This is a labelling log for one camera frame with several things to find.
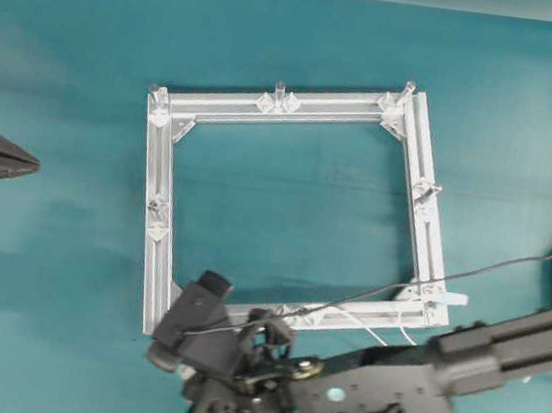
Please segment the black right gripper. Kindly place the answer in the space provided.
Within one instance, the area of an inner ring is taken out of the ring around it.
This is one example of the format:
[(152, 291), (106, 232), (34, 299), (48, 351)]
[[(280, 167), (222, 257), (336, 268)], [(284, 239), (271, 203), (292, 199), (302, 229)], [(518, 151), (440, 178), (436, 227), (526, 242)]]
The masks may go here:
[(186, 413), (244, 413), (237, 402), (239, 379), (257, 367), (288, 357), (291, 329), (270, 309), (254, 308), (236, 325), (225, 298), (233, 286), (206, 271), (188, 283), (156, 326), (147, 360), (172, 373), (189, 367), (183, 395)]

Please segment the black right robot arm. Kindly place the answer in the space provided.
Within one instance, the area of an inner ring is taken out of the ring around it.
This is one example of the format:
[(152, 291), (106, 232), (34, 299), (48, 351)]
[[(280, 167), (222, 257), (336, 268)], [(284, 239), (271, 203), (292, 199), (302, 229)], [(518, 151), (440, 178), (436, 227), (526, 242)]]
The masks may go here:
[(222, 276), (203, 274), (152, 334), (152, 364), (193, 372), (186, 413), (453, 413), (456, 396), (552, 371), (552, 310), (324, 359), (292, 357), (295, 334), (270, 310), (251, 310), (236, 329), (230, 290)]

